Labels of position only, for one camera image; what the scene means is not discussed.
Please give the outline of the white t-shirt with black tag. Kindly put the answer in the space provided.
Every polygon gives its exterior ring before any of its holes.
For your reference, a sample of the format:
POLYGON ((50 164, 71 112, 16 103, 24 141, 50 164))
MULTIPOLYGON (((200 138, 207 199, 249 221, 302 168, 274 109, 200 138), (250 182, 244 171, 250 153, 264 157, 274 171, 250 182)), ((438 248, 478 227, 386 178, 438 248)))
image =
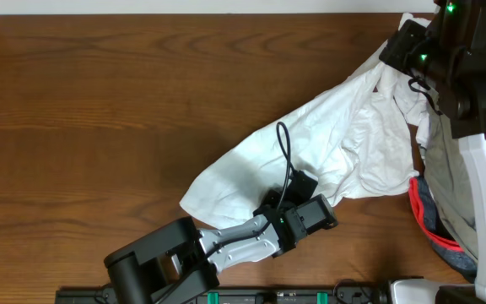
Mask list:
MULTIPOLYGON (((317 177, 316 191, 330 205, 403 194, 418 175, 408 128, 417 126, 415 139, 426 144, 429 111, 408 81, 374 53, 344 82, 282 117, 292 164, 317 177)), ((279 143, 275 123, 256 130, 205 169, 180 206, 219 229, 249 220, 265 192, 284 182, 279 143)))

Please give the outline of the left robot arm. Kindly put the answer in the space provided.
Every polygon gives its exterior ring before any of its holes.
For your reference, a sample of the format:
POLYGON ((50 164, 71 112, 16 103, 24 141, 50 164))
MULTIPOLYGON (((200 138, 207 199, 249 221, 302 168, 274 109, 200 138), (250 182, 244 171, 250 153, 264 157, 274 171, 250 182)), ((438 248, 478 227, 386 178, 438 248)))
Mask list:
POLYGON ((219 286, 219 274, 240 263, 276 258, 338 223, 323 195, 279 209, 264 204, 246 222, 199 229, 175 220, 109 254, 104 264, 120 303, 184 303, 219 286))

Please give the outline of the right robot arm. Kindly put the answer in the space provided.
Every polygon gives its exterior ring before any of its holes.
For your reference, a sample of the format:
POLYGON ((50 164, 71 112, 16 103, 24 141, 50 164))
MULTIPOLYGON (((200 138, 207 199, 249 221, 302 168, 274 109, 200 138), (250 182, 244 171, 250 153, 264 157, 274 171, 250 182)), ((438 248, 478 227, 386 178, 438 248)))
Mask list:
POLYGON ((392 303, 486 303, 486 0, 438 2, 427 25, 408 20, 380 59, 408 76, 430 108, 424 175, 410 203, 462 285, 395 280, 392 303))

